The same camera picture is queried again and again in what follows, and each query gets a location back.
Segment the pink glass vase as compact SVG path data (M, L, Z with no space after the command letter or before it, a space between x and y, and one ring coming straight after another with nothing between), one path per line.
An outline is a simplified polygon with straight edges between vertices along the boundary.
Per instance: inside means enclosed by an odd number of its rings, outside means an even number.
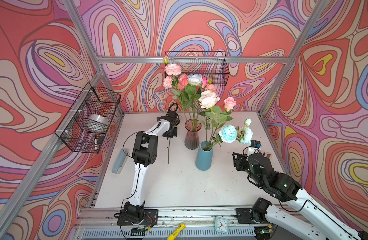
M185 122L185 129L187 130L187 134L184 140L184 145L189 150L195 150L199 147L199 135L202 124L194 119L187 120Z

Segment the cream white rose stem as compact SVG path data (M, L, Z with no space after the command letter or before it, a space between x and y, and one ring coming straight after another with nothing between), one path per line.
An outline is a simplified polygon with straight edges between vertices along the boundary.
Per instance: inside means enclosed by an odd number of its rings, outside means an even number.
M200 113L199 115L204 117L204 127L205 127L205 111L217 106L216 104L219 102L220 98L218 95L212 91L204 91L201 93L201 97L198 100L200 106Z

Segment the dark pink rose stem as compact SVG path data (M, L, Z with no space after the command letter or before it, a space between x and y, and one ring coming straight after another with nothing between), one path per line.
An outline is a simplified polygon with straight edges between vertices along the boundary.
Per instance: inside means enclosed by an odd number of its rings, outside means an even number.
M205 78L205 77L202 77L201 87L202 87L203 89L205 89L205 88L206 88L206 86L208 85L208 81L209 81L209 79L207 79L207 78Z

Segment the light pink carnation stem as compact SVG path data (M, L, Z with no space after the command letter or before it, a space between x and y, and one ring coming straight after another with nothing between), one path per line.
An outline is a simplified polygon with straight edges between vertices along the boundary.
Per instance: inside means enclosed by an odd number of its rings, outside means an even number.
M205 88L206 88L207 91L212 91L212 92L216 93L216 86L213 84L212 79L208 80L208 83L207 83Z

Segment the teal ceramic vase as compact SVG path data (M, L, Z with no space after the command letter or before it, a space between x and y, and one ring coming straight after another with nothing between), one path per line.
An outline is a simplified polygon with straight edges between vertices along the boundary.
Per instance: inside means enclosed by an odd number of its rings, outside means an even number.
M195 160L196 167L201 171L209 170L212 164L213 149L208 150L207 144L207 141L200 144Z

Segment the pale pink rose stem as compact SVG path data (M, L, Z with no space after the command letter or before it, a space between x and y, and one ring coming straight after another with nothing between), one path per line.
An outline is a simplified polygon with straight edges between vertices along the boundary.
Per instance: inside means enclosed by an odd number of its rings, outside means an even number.
M233 97L227 97L224 100L224 109L226 113L229 115L229 121L226 122L226 124L221 128L221 130L218 132L218 135L221 137L222 143L232 143L237 138L237 130L236 127L234 127L231 124L227 124L231 120L233 120L233 117L231 116L234 107L236 106L236 101Z
M221 144L218 132L229 121L229 115L220 106L214 106L205 111L205 149L210 151L216 144Z

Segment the salmon pink rose stem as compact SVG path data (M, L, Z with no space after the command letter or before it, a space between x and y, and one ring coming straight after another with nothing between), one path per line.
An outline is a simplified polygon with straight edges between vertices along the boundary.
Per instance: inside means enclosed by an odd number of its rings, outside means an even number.
M184 88L188 85L188 76L186 74L182 74L180 77L179 77L179 83L178 83L178 89L180 91L183 91Z

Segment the large pink carnation stem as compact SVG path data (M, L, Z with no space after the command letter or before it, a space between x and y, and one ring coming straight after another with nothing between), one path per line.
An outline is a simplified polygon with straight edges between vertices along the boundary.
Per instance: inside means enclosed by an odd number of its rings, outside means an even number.
M171 90L175 96L175 99L182 100L182 91L184 86L180 80L182 69L178 64L170 63L168 56L163 58L165 64L164 71L166 77L163 79L163 87L165 90Z

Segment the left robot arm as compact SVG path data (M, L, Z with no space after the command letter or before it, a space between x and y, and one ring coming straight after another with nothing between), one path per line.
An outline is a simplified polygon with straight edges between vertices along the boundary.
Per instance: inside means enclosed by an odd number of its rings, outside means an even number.
M144 180L148 166L157 159L159 137L176 137L179 123L178 113L169 110L165 115L157 117L157 123L149 130L136 132L131 155L135 163L135 176L131 195L122 201L120 212L120 217L125 221L139 223L145 218Z

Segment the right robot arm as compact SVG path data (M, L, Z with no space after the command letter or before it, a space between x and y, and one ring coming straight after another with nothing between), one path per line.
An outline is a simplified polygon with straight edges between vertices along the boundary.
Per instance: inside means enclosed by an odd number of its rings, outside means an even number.
M277 207L258 198L249 208L237 208L240 224L270 223L304 240L368 240L368 233L346 225L315 201L291 176L277 172L262 153L233 153L237 171L246 172L248 181L276 198Z

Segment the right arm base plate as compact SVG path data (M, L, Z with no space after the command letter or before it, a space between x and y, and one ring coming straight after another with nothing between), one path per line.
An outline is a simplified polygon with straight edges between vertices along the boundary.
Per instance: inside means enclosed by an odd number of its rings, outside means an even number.
M236 208L236 214L239 224L269 224L265 218L266 211L257 208Z

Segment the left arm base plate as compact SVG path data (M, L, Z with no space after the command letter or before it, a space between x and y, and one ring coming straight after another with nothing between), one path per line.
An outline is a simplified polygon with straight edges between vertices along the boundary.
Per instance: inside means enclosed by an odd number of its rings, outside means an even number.
M121 210L118 214L114 214L117 217L118 226L146 226L153 227L158 223L159 210L158 209L146 209L139 216L133 216Z

